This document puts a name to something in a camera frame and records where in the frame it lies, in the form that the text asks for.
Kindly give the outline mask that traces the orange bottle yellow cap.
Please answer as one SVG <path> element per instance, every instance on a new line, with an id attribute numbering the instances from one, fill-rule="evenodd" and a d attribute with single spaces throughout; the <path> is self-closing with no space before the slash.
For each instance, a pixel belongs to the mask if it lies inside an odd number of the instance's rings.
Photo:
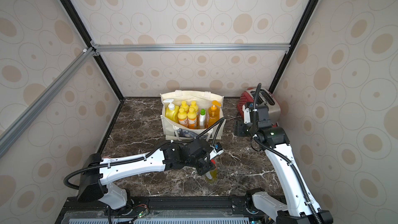
<path id="1" fill-rule="evenodd" d="M 187 113 L 188 117 L 188 128 L 190 129 L 197 129 L 198 123 L 197 123 L 197 112 L 195 111 L 195 108 L 190 107 L 189 111 Z"/>
<path id="2" fill-rule="evenodd" d="M 180 109 L 183 109 L 186 113 L 188 113 L 189 112 L 189 105 L 187 104 L 187 102 L 186 101 L 182 101 L 181 102 L 181 106 L 180 106 Z"/>
<path id="3" fill-rule="evenodd" d="M 177 114 L 178 122 L 180 125 L 188 127 L 188 115 L 187 112 L 183 109 L 180 108 L 179 112 Z"/>
<path id="4" fill-rule="evenodd" d="M 198 113 L 199 106 L 198 106 L 198 104 L 197 104 L 196 101 L 192 101 L 192 102 L 191 102 L 190 108 L 193 108 L 193 109 L 195 110 L 195 113 L 196 113 L 196 114 Z"/>

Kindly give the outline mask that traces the orange pump dish soap bottle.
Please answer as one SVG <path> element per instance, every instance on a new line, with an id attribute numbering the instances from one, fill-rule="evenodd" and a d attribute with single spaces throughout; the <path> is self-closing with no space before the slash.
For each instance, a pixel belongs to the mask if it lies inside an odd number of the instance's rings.
<path id="1" fill-rule="evenodd" d="M 212 101 L 211 107 L 207 111 L 207 127 L 211 127 L 220 119 L 221 104 L 218 101 Z"/>

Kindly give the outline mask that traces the silver left side rail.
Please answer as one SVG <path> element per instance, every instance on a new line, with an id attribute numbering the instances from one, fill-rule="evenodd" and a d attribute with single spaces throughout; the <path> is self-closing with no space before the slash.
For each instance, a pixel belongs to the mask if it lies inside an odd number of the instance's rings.
<path id="1" fill-rule="evenodd" d="M 1 136 L 1 156 L 3 156 L 15 141 L 31 125 L 43 109 L 57 96 L 75 73 L 92 57 L 94 50 L 87 48 L 45 89 L 45 91 L 16 119 Z"/>

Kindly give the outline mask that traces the yellow-green bottle red cap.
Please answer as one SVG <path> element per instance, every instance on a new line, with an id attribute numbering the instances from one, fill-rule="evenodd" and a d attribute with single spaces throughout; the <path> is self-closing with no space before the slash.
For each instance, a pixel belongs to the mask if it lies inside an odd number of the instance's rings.
<path id="1" fill-rule="evenodd" d="M 213 168 L 205 174 L 205 179 L 210 183 L 215 183 L 217 180 L 217 166 L 214 159 L 211 159 Z"/>

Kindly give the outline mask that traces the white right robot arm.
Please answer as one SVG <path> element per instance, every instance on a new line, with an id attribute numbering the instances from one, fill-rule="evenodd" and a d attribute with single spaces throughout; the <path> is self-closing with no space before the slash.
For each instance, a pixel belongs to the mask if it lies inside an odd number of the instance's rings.
<path id="1" fill-rule="evenodd" d="M 247 193 L 248 208 L 262 211 L 276 224 L 332 224 L 331 213 L 320 207 L 311 194 L 296 161 L 290 141 L 282 127 L 238 121 L 235 134 L 251 137 L 271 161 L 282 186 L 286 203 L 273 198 L 265 191 Z"/>

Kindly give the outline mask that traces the silver horizontal back rail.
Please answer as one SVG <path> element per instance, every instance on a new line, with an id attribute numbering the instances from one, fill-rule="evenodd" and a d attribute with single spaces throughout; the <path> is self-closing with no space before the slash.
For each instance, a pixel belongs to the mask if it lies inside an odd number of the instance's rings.
<path id="1" fill-rule="evenodd" d="M 270 44 L 141 44 L 104 45 L 93 44 L 97 52 L 171 52 L 171 51 L 288 51 L 286 43 Z"/>

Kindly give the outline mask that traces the cream starry night tote bag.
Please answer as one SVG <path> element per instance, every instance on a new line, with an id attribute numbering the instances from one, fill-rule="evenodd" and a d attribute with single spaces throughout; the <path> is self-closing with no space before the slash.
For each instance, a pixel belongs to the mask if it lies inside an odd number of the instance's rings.
<path id="1" fill-rule="evenodd" d="M 168 103 L 165 100 L 172 99 L 173 104 L 176 106 L 181 106 L 182 101 L 186 101 L 188 105 L 191 102 L 196 101 L 199 109 L 208 110 L 212 104 L 212 101 L 217 101 L 223 104 L 224 97 L 218 94 L 211 93 L 209 91 L 190 91 L 190 90 L 176 90 L 174 92 L 164 93 L 160 95 L 163 104 L 163 109 L 161 113 L 161 121 L 163 127 L 163 133 L 167 140 L 189 140 L 198 134 L 200 134 L 204 129 L 189 129 L 177 122 L 174 122 L 166 117 L 166 109 L 168 108 Z"/>

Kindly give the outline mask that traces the red and silver toaster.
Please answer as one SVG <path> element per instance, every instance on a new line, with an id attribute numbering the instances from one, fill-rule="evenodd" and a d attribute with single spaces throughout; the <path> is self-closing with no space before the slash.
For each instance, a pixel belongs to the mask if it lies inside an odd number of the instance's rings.
<path id="1" fill-rule="evenodd" d="M 243 119 L 245 115 L 244 105 L 246 103 L 254 102 L 255 91 L 256 88 L 251 87 L 244 91 L 240 96 L 239 103 L 237 104 L 237 110 Z M 276 125 L 281 115 L 281 108 L 273 95 L 267 89 L 261 88 L 257 103 L 259 105 L 266 105 L 268 107 L 268 114 L 271 123 L 272 125 Z"/>

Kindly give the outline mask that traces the white bottle green cap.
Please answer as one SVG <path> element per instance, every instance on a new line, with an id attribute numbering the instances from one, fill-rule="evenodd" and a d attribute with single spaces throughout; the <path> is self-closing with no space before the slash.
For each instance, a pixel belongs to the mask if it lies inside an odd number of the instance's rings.
<path id="1" fill-rule="evenodd" d="M 206 111 L 205 109 L 201 109 L 199 114 L 199 128 L 205 129 L 206 127 Z"/>

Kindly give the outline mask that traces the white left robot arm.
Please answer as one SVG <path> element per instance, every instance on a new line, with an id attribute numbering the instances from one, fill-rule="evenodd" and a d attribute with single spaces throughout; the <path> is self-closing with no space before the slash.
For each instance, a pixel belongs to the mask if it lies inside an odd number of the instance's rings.
<path id="1" fill-rule="evenodd" d="M 113 210 L 128 210 L 133 201 L 130 192 L 115 181 L 145 173 L 195 168 L 204 175 L 215 168 L 212 159 L 223 153 L 221 144 L 204 139 L 189 143 L 168 141 L 148 153 L 121 158 L 102 158 L 93 154 L 80 172 L 77 200 L 80 203 L 100 201 Z"/>

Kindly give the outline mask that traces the yellow pump dish soap bottle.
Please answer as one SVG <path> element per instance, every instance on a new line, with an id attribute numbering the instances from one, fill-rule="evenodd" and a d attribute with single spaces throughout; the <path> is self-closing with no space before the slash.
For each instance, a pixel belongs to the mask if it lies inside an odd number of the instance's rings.
<path id="1" fill-rule="evenodd" d="M 175 105 L 173 101 L 174 99 L 165 99 L 163 101 L 165 104 L 165 117 L 175 123 L 178 123 L 179 106 Z"/>

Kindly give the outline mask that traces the black base frame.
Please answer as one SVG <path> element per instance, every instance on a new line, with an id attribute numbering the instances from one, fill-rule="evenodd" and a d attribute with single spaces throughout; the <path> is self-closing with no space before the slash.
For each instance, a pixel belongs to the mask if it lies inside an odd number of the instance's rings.
<path id="1" fill-rule="evenodd" d="M 68 198 L 57 224 L 273 224 L 261 211 L 250 210 L 244 196 L 133 197 L 132 209 L 122 215 L 101 202 L 79 203 Z"/>

